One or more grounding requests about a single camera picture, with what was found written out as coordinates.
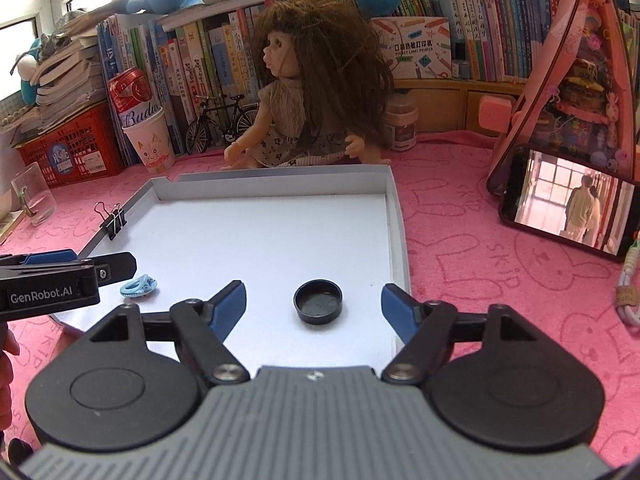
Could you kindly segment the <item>person's left hand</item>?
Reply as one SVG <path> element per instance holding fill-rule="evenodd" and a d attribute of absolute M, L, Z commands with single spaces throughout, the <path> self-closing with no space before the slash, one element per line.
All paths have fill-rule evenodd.
<path fill-rule="evenodd" d="M 18 356 L 20 344 L 5 322 L 1 323 L 1 361 L 0 361 L 0 430 L 4 431 L 12 424 L 11 384 L 14 379 L 10 356 Z"/>

